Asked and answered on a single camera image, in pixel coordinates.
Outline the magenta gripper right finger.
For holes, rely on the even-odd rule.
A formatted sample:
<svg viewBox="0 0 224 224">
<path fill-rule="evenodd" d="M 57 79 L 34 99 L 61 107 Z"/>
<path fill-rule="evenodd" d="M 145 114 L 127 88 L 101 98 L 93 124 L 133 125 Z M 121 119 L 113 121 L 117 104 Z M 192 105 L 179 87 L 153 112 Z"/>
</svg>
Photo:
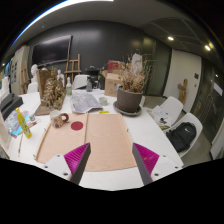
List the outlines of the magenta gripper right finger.
<svg viewBox="0 0 224 224">
<path fill-rule="evenodd" d="M 159 159 L 159 155 L 137 143 L 133 144 L 132 153 L 136 160 L 143 184 L 148 185 L 152 183 L 151 174 Z"/>
</svg>

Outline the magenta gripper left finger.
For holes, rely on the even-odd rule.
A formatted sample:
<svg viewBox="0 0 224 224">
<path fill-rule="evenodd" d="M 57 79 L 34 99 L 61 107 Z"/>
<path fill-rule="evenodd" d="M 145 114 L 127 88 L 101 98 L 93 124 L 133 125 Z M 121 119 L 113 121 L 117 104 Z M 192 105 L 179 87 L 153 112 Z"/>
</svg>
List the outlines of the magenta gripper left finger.
<svg viewBox="0 0 224 224">
<path fill-rule="evenodd" d="M 89 143 L 81 145 L 64 155 L 65 161 L 71 171 L 70 181 L 76 185 L 80 183 L 88 158 L 91 154 Z"/>
</svg>

